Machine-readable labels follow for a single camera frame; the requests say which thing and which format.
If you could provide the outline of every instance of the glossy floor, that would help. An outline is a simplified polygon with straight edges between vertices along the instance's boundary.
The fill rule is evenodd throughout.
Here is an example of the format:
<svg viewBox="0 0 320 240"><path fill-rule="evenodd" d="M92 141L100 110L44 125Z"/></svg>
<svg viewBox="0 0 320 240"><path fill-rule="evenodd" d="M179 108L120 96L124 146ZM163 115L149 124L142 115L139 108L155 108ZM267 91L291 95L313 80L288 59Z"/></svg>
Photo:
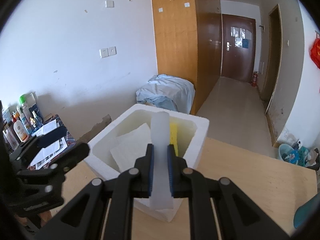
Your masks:
<svg viewBox="0 0 320 240"><path fill-rule="evenodd" d="M276 158L262 102L249 83L219 78L197 115L209 119L209 138Z"/></svg>

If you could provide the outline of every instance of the blue paper on door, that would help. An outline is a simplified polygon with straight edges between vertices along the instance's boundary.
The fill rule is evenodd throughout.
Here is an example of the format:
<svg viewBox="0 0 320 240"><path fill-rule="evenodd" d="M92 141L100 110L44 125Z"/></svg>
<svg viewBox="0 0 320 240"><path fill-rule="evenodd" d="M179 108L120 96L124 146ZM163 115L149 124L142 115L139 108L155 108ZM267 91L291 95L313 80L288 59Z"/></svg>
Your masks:
<svg viewBox="0 0 320 240"><path fill-rule="evenodd" d="M248 49L249 48L249 40L242 39L242 47Z"/></svg>

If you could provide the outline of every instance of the door frame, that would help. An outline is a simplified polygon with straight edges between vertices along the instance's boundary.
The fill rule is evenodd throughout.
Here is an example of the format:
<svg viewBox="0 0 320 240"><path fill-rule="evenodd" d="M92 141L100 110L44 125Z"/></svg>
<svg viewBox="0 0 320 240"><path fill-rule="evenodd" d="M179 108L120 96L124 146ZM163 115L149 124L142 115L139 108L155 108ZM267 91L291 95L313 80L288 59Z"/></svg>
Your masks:
<svg viewBox="0 0 320 240"><path fill-rule="evenodd" d="M256 19L253 19L253 18L249 18L249 17L244 17L244 16L239 16L239 15L234 15L234 14L227 14L227 13L221 13L221 20L222 20L222 58L221 58L221 73L220 73L220 76L222 76L222 69L223 69L223 56L224 56L224 53L223 53L223 50L225 49L225 36L224 36L224 25L223 25L223 16L224 15L228 15L228 16L233 16L233 17L236 17L236 18L240 18L240 19L244 19L244 20L247 20L247 19L250 19L250 20L253 20L254 24L252 25L252 30L253 30L253 33L252 33L252 47L253 47L253 53L252 53L252 61L251 61L251 69L252 69L252 74L253 74L253 70L254 70L254 61L255 61L255 58L256 58L256 42L257 42L257 30L256 30L256 25L257 25L257 21Z"/></svg>
<svg viewBox="0 0 320 240"><path fill-rule="evenodd" d="M261 93L264 92L264 89L266 87L266 84L267 84L267 79L268 79L268 72L269 72L269 69L270 69L270 60L271 60L271 41L272 41L272 35L271 35L271 14L278 9L278 15L279 15L279 21L280 21L280 32L281 32L281 35L280 35L280 40L281 40L281 43L280 43L280 58L279 58L279 66L278 66L278 73L277 73L277 76L276 76L276 83L275 83L275 86L273 88L273 91L272 91L272 95L271 95L271 98L269 100L269 103L268 103L268 107L266 109L266 112L265 114L267 114L268 110L269 110L269 107L270 107L270 104L271 104L271 101L275 95L275 91L276 91L276 87L277 87L277 84L278 84L278 79L279 79L279 73L280 73L280 67L281 67L281 60L282 60L282 50L283 50L283 29L282 29L282 18L281 18L281 11L280 11L280 6L279 4L277 4L268 14L268 18L269 18L269 52L268 52L268 64L267 64L267 69L266 69L266 75L265 75L265 79L264 79L264 82L263 82L263 87L262 87L262 90L261 90Z"/></svg>

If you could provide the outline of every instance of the silver screw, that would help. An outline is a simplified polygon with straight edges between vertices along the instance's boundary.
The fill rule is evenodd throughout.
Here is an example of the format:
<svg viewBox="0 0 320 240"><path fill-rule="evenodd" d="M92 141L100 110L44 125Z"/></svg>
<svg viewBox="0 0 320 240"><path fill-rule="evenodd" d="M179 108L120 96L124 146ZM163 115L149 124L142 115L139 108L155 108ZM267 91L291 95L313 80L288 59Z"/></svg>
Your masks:
<svg viewBox="0 0 320 240"><path fill-rule="evenodd" d="M228 178L226 178L226 177L223 177L223 178L221 178L220 179L220 183L222 184L222 185L229 185L230 184L230 179L228 179Z"/></svg>
<svg viewBox="0 0 320 240"><path fill-rule="evenodd" d="M184 168L182 172L183 172L184 174L192 174L192 173L193 173L193 169Z"/></svg>
<svg viewBox="0 0 320 240"><path fill-rule="evenodd" d="M58 164L57 163L54 163L50 166L50 169L54 170L56 167L58 167Z"/></svg>
<svg viewBox="0 0 320 240"><path fill-rule="evenodd" d="M48 185L44 188L44 192L49 193L53 190L53 186L52 185Z"/></svg>
<svg viewBox="0 0 320 240"><path fill-rule="evenodd" d="M95 178L91 181L91 184L94 186L99 186L101 184L102 180L99 178Z"/></svg>
<svg viewBox="0 0 320 240"><path fill-rule="evenodd" d="M139 173L139 170L137 168L131 168L129 170L129 174L131 175L137 175Z"/></svg>

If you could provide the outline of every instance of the wooden table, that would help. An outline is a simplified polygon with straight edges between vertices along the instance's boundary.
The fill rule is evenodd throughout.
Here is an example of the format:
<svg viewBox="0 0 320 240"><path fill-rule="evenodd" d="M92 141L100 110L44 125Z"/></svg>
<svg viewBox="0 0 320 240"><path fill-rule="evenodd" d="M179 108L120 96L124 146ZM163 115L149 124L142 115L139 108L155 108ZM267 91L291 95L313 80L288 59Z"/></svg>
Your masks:
<svg viewBox="0 0 320 240"><path fill-rule="evenodd" d="M197 169L212 179L230 178L287 233L293 230L293 216L299 206L317 193L316 173L307 168L207 138ZM95 174L81 162L67 174L63 186L66 202ZM54 215L61 207L52 211ZM134 209L132 239L189 239L188 201L182 202L172 222L154 219Z"/></svg>

